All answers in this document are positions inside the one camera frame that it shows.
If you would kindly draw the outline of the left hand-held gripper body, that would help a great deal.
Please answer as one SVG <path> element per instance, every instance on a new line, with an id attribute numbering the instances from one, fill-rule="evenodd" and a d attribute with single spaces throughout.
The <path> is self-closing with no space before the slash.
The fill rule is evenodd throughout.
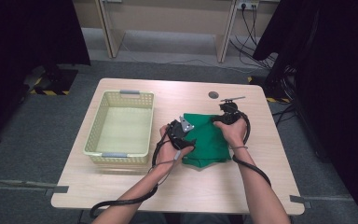
<path id="1" fill-rule="evenodd" d="M 179 141 L 185 140 L 187 134 L 194 129 L 194 126 L 189 123 L 183 116 L 175 119 L 169 124 L 168 136 L 175 149 L 179 148 Z"/>

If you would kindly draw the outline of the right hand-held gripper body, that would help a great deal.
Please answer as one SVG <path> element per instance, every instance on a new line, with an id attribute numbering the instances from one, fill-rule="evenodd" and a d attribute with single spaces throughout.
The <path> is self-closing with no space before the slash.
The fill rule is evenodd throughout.
<path id="1" fill-rule="evenodd" d="M 233 124 L 238 119 L 245 117 L 245 114 L 238 109 L 238 106 L 234 103 L 233 99 L 224 99 L 223 103 L 220 105 L 220 109 L 224 112 L 223 115 L 230 115 L 230 122 L 224 123 L 226 125 Z"/>

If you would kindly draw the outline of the green printed t-shirt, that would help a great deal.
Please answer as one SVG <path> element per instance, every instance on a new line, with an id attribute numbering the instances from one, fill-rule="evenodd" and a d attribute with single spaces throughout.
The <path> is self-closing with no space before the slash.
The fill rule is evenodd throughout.
<path id="1" fill-rule="evenodd" d="M 185 140 L 196 140 L 196 143 L 195 148 L 183 157 L 183 164 L 204 168 L 212 163 L 230 160 L 227 141 L 222 131 L 214 126 L 213 115 L 185 113 L 184 118 L 194 126 Z"/>

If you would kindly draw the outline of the pale green plastic basket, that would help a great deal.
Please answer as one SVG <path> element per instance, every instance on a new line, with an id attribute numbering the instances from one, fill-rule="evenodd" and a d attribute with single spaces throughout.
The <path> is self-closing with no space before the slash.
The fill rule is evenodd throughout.
<path id="1" fill-rule="evenodd" d="M 151 91 L 104 91 L 83 153 L 94 163 L 147 163 L 153 113 Z"/>

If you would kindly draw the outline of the person's right hand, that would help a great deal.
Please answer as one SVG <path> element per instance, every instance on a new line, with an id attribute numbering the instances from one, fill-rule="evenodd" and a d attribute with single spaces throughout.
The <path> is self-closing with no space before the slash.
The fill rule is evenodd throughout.
<path id="1" fill-rule="evenodd" d="M 247 124 L 244 119 L 238 119 L 235 123 L 230 125 L 215 121 L 213 125 L 221 130 L 230 147 L 245 146 L 243 139 L 247 134 Z"/>

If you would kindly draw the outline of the person's left hand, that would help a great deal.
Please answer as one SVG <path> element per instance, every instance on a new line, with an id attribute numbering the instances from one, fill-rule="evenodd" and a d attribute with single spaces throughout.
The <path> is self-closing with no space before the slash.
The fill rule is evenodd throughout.
<path id="1" fill-rule="evenodd" d="M 158 165 L 167 164 L 168 166 L 175 166 L 180 163 L 182 158 L 190 153 L 194 148 L 185 147 L 181 150 L 177 150 L 172 146 L 170 138 L 166 134 L 168 126 L 164 125 L 159 129 L 160 136 L 162 138 L 162 145 L 156 158 Z"/>

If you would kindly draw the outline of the yellow black striped tape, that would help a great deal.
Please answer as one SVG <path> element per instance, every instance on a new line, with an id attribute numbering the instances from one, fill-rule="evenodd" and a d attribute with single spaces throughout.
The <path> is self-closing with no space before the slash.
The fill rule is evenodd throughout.
<path id="1" fill-rule="evenodd" d="M 47 77 L 40 77 L 34 84 L 31 94 L 40 95 L 67 95 L 71 85 L 65 81 L 51 81 Z"/>
<path id="2" fill-rule="evenodd" d="M 251 76 L 248 78 L 250 85 L 256 85 L 263 89 L 266 99 L 271 103 L 288 104 L 290 102 L 289 97 L 283 90 L 279 83 L 267 82 L 265 77 Z"/>

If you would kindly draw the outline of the black curtain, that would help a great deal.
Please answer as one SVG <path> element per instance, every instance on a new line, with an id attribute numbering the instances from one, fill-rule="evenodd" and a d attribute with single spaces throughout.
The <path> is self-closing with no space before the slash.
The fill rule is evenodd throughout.
<path id="1" fill-rule="evenodd" d="M 295 76 L 317 148 L 358 205 L 358 0 L 280 0 L 255 51 L 277 59 L 266 83 Z"/>

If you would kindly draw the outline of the grey floor tape piece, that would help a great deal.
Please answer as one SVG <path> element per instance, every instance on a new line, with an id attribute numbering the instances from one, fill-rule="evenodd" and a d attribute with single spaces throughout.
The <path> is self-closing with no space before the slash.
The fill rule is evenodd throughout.
<path id="1" fill-rule="evenodd" d="M 302 203 L 306 209 L 311 209 L 311 203 L 306 201 L 303 197 L 291 195 L 290 201 L 292 203 Z"/>
<path id="2" fill-rule="evenodd" d="M 68 191 L 68 186 L 56 186 L 53 188 L 48 188 L 45 191 L 46 196 L 52 196 L 54 193 L 66 193 Z"/>

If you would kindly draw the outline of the beige desk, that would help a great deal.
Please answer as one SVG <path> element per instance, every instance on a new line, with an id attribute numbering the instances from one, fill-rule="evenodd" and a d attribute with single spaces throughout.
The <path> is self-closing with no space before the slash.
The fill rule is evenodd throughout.
<path id="1" fill-rule="evenodd" d="M 213 35 L 218 62 L 226 57 L 238 0 L 72 0 L 83 28 L 103 31 L 107 54 L 118 55 L 128 31 Z"/>

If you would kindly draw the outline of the black stand base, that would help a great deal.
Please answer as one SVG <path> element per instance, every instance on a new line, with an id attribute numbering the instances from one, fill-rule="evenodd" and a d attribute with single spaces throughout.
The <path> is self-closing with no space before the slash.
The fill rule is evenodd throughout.
<path id="1" fill-rule="evenodd" d="M 72 87 L 77 73 L 78 71 L 76 69 L 60 68 L 59 66 L 55 66 L 53 69 L 45 70 L 40 77 L 47 77 L 51 81 L 62 80 L 68 82 Z"/>

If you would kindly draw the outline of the white wall socket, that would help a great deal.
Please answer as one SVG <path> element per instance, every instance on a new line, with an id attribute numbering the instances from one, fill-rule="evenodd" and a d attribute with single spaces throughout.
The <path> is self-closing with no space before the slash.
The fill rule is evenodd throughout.
<path id="1" fill-rule="evenodd" d="M 259 0 L 238 0 L 237 9 L 255 10 L 258 8 Z"/>

